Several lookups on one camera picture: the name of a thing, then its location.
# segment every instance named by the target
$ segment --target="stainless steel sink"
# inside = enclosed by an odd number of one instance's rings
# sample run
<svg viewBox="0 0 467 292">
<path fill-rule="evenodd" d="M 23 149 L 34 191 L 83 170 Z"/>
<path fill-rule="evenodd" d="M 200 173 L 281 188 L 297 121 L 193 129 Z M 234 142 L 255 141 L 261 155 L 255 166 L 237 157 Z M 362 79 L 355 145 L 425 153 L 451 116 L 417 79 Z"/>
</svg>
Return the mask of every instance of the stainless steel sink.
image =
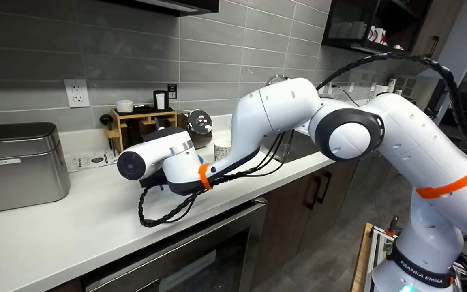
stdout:
<svg viewBox="0 0 467 292">
<path fill-rule="evenodd" d="M 282 157 L 286 157 L 286 162 L 292 162 L 292 160 L 302 158 L 308 153 L 320 152 L 320 145 L 317 145 L 310 136 L 305 136 L 299 131 L 294 131 L 292 142 L 289 144 L 291 134 L 292 134 L 292 131 L 284 132 L 284 139 L 281 142 L 281 147 L 279 147 L 278 153 L 274 155 L 276 160 L 281 162 Z M 269 150 L 276 136 L 278 134 L 271 134 L 263 141 L 261 152 L 266 153 Z"/>
</svg>

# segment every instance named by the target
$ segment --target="oven door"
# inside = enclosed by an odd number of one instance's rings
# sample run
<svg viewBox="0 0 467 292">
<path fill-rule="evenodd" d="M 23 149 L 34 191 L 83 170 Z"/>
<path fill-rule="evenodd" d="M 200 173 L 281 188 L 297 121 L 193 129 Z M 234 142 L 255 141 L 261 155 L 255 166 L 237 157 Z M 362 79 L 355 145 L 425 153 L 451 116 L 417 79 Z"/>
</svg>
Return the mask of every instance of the oven door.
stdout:
<svg viewBox="0 0 467 292">
<path fill-rule="evenodd" d="M 88 292 L 237 292 L 252 288 L 252 275 L 265 223 L 261 199 L 198 225 L 185 238 L 89 285 Z"/>
</svg>

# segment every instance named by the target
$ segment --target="robotic arm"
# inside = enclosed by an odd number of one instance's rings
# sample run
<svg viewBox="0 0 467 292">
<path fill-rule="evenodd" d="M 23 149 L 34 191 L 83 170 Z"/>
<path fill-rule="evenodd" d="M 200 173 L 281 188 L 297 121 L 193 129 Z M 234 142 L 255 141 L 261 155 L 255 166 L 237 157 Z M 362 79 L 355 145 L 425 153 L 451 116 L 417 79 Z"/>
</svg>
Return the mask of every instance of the robotic arm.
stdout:
<svg viewBox="0 0 467 292">
<path fill-rule="evenodd" d="M 232 118 L 229 155 L 205 171 L 211 184 L 250 160 L 266 134 L 304 123 L 313 142 L 334 160 L 359 158 L 378 149 L 414 189 L 411 220 L 389 259 L 375 269 L 375 285 L 381 292 L 453 290 L 449 267 L 462 251 L 462 231 L 467 233 L 467 184 L 454 184 L 433 197 L 419 189 L 467 176 L 467 155 L 419 106 L 398 93 L 383 93 L 364 106 L 320 98 L 310 80 L 297 77 L 245 95 Z M 120 173 L 132 179 L 162 168 L 179 194 L 203 189 L 200 166 L 187 131 L 179 129 L 148 136 L 119 158 Z"/>
</svg>

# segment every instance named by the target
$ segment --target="gray tile backsplash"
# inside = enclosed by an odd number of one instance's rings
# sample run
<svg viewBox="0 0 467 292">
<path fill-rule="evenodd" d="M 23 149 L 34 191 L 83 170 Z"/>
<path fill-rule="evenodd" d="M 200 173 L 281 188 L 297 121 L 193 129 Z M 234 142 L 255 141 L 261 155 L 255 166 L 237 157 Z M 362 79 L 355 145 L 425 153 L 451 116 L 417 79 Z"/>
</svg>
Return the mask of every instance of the gray tile backsplash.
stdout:
<svg viewBox="0 0 467 292">
<path fill-rule="evenodd" d="M 94 128 L 117 100 L 151 103 L 167 82 L 179 82 L 175 108 L 229 113 L 273 74 L 318 82 L 362 56 L 321 46 L 329 4 L 221 0 L 216 14 L 177 17 L 106 0 L 0 0 L 0 123 Z M 68 108 L 64 79 L 88 79 L 89 108 Z"/>
</svg>

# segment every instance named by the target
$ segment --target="white countertop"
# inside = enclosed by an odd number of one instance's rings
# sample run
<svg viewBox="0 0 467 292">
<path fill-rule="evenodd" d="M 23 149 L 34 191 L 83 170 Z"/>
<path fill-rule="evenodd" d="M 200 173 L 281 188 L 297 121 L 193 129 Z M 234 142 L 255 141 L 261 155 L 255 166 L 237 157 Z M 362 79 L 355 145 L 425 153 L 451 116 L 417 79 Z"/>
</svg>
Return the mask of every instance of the white countertop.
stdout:
<svg viewBox="0 0 467 292">
<path fill-rule="evenodd" d="M 219 184 L 201 194 L 185 218 L 154 228 L 138 222 L 138 181 L 124 179 L 114 165 L 75 171 L 67 197 L 0 212 L 0 292 L 57 287 L 329 163 L 318 152 L 269 176 Z M 145 214 L 159 217 L 182 199 L 153 188 Z"/>
</svg>

